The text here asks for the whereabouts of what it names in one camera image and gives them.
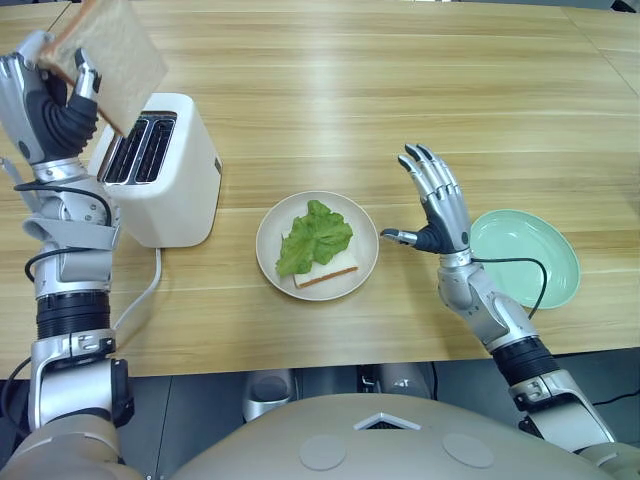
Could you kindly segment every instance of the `white plate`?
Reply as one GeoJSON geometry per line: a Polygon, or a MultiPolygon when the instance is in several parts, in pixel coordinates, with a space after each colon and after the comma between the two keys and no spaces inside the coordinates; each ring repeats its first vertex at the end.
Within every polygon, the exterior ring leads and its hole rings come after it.
{"type": "Polygon", "coordinates": [[[371,275],[378,259],[378,232],[367,213],[347,197],[331,192],[302,192],[276,204],[262,219],[256,236],[256,256],[262,273],[273,285],[295,298],[311,301],[333,300],[358,288],[371,275]],[[332,211],[344,216],[351,225],[353,237],[349,249],[358,262],[358,270],[305,288],[297,288],[293,275],[280,277],[276,262],[280,258],[282,232],[291,230],[295,217],[307,214],[307,202],[319,200],[332,211]]]}

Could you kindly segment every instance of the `wire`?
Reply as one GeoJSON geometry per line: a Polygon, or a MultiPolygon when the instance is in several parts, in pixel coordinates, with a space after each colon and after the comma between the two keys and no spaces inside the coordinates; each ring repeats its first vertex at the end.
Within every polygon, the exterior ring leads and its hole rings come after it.
{"type": "Polygon", "coordinates": [[[433,373],[433,389],[431,391],[431,400],[438,400],[438,371],[435,362],[431,362],[431,372],[433,373]]]}
{"type": "Polygon", "coordinates": [[[538,265],[540,267],[540,270],[542,270],[542,287],[540,288],[540,294],[538,295],[538,300],[536,300],[536,303],[533,305],[533,308],[529,312],[529,319],[533,318],[533,316],[538,311],[538,308],[540,307],[540,303],[542,303],[542,298],[544,297],[544,293],[547,291],[547,280],[549,278],[548,275],[547,275],[547,269],[544,268],[544,265],[542,264],[541,261],[536,260],[535,258],[527,258],[527,257],[517,257],[517,258],[472,258],[471,261],[472,262],[477,262],[477,263],[531,262],[531,263],[535,263],[536,265],[538,265]]]}
{"type": "Polygon", "coordinates": [[[15,370],[11,372],[11,375],[9,375],[9,378],[7,378],[7,381],[2,387],[2,394],[0,394],[0,411],[2,413],[2,416],[5,417],[9,421],[9,423],[16,429],[16,432],[18,432],[18,435],[20,435],[21,438],[26,438],[29,435],[29,432],[22,429],[22,427],[20,427],[20,424],[16,422],[11,415],[9,415],[9,388],[18,373],[20,373],[20,371],[24,367],[26,367],[30,361],[31,357],[23,360],[20,365],[18,365],[15,370]]]}
{"type": "Polygon", "coordinates": [[[640,395],[640,388],[638,390],[636,390],[633,393],[625,393],[623,395],[618,395],[617,397],[613,397],[610,400],[605,400],[603,402],[596,402],[594,404],[592,404],[594,407],[597,405],[607,405],[609,403],[613,403],[613,402],[617,402],[618,400],[622,400],[623,398],[631,398],[631,397],[635,397],[636,395],[640,395]]]}
{"type": "Polygon", "coordinates": [[[120,315],[118,321],[113,325],[114,330],[117,330],[118,327],[121,327],[127,320],[127,317],[131,314],[131,312],[138,308],[138,305],[140,305],[149,295],[153,293],[153,291],[158,286],[158,283],[160,282],[160,277],[162,277],[162,249],[156,248],[156,274],[154,275],[153,280],[151,280],[151,283],[149,284],[147,289],[142,292],[140,296],[131,303],[131,305],[127,307],[122,315],[120,315]]]}
{"type": "Polygon", "coordinates": [[[71,187],[62,187],[59,185],[40,185],[39,183],[31,182],[31,183],[23,183],[21,185],[16,185],[13,187],[16,192],[31,192],[36,190],[44,190],[50,192],[68,192],[68,193],[77,193],[78,195],[85,195],[87,197],[91,197],[99,201],[104,207],[106,220],[105,225],[110,227],[113,225],[113,216],[111,214],[111,207],[107,201],[102,198],[97,193],[90,192],[88,190],[81,190],[79,188],[71,188],[71,187]]]}
{"type": "Polygon", "coordinates": [[[92,248],[81,248],[81,247],[69,247],[69,248],[59,248],[57,250],[50,250],[48,252],[39,253],[31,257],[27,260],[27,263],[24,264],[24,274],[27,276],[29,280],[32,282],[35,281],[35,277],[33,273],[31,273],[31,267],[34,263],[39,262],[40,260],[44,260],[45,258],[53,257],[54,255],[62,255],[65,253],[77,253],[77,252],[88,252],[89,250],[93,250],[92,248]]]}

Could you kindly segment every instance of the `toaster slot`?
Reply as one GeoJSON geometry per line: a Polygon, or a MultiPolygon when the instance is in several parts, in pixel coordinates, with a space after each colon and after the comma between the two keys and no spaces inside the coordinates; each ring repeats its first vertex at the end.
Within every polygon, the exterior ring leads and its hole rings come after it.
{"type": "Polygon", "coordinates": [[[120,137],[118,139],[115,152],[102,181],[106,183],[127,183],[131,177],[131,171],[148,124],[148,120],[139,119],[128,137],[120,137]]]}
{"type": "Polygon", "coordinates": [[[136,183],[149,183],[158,178],[158,173],[169,148],[175,120],[156,120],[151,129],[149,140],[140,159],[136,173],[136,183]]]}

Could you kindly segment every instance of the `plate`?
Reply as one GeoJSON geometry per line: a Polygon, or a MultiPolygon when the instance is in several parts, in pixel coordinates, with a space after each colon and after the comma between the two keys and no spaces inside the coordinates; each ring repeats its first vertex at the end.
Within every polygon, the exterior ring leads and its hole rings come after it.
{"type": "MultiPolygon", "coordinates": [[[[495,210],[471,227],[471,249],[479,258],[531,257],[547,269],[547,290],[540,308],[566,304],[580,286],[580,263],[571,244],[551,224],[519,210],[495,210]]],[[[525,307],[533,307],[542,272],[531,262],[485,263],[498,288],[525,307]]]]}
{"type": "Polygon", "coordinates": [[[334,300],[362,285],[376,265],[378,247],[378,232],[369,215],[347,197],[322,191],[297,193],[281,200],[264,216],[256,235],[256,256],[267,280],[287,295],[311,301],[334,300]],[[344,221],[351,225],[353,237],[349,242],[349,248],[358,262],[358,270],[298,288],[293,283],[293,275],[282,278],[278,275],[276,262],[280,258],[282,232],[291,230],[295,217],[304,217],[307,214],[309,200],[319,200],[332,211],[344,216],[344,221]]]}

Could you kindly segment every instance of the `black cable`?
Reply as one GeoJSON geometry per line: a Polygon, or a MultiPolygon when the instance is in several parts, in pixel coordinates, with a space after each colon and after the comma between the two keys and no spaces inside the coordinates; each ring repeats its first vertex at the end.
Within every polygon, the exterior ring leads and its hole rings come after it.
{"type": "Polygon", "coordinates": [[[508,262],[532,262],[540,267],[542,270],[542,288],[540,288],[540,295],[538,295],[538,300],[536,300],[535,305],[529,312],[529,319],[532,319],[533,316],[538,311],[538,307],[540,307],[540,303],[542,303],[542,298],[544,297],[544,293],[547,291],[547,269],[544,268],[544,265],[541,261],[536,260],[535,258],[527,258],[527,257],[518,257],[518,258],[472,258],[472,262],[478,263],[508,263],[508,262]]]}
{"type": "Polygon", "coordinates": [[[92,248],[81,248],[81,247],[69,247],[69,248],[59,248],[57,250],[50,250],[48,252],[39,253],[31,257],[27,260],[27,263],[24,264],[24,274],[27,276],[29,280],[32,282],[35,281],[33,273],[31,273],[31,266],[45,258],[53,257],[54,255],[62,255],[64,253],[77,253],[77,252],[88,252],[89,250],[93,250],[92,248]]]}
{"type": "Polygon", "coordinates": [[[87,197],[95,198],[104,207],[105,215],[107,217],[105,221],[105,225],[107,227],[110,227],[112,225],[113,217],[111,215],[111,207],[109,207],[109,204],[107,203],[107,201],[97,193],[89,192],[88,190],[81,190],[79,188],[62,187],[59,185],[40,185],[37,182],[23,183],[21,185],[16,185],[15,187],[13,187],[13,189],[16,192],[31,192],[35,190],[44,190],[44,191],[50,191],[50,192],[69,192],[69,193],[77,193],[78,195],[85,195],[87,197]]]}
{"type": "Polygon", "coordinates": [[[11,372],[11,375],[9,375],[9,378],[7,378],[7,381],[4,383],[4,386],[2,387],[2,394],[0,395],[0,411],[2,413],[2,416],[9,421],[9,423],[16,429],[16,432],[18,432],[18,435],[20,435],[20,437],[22,438],[26,438],[27,435],[29,435],[29,432],[23,430],[22,427],[20,427],[20,424],[16,422],[11,415],[9,415],[9,388],[13,383],[13,381],[15,380],[18,373],[20,373],[20,371],[24,367],[26,367],[30,361],[31,361],[31,357],[27,358],[26,360],[23,360],[20,363],[20,365],[18,365],[16,369],[13,372],[11,372]]]}
{"type": "Polygon", "coordinates": [[[603,402],[596,402],[593,404],[593,406],[597,406],[597,405],[607,405],[609,403],[613,403],[613,402],[617,402],[618,400],[622,400],[623,398],[630,398],[630,397],[635,397],[636,395],[640,395],[640,388],[638,390],[636,390],[633,393],[625,393],[623,395],[618,395],[617,397],[613,397],[610,400],[605,400],[603,402]]]}
{"type": "Polygon", "coordinates": [[[433,389],[431,391],[431,400],[438,400],[438,371],[435,362],[431,362],[431,372],[433,373],[433,389]]]}

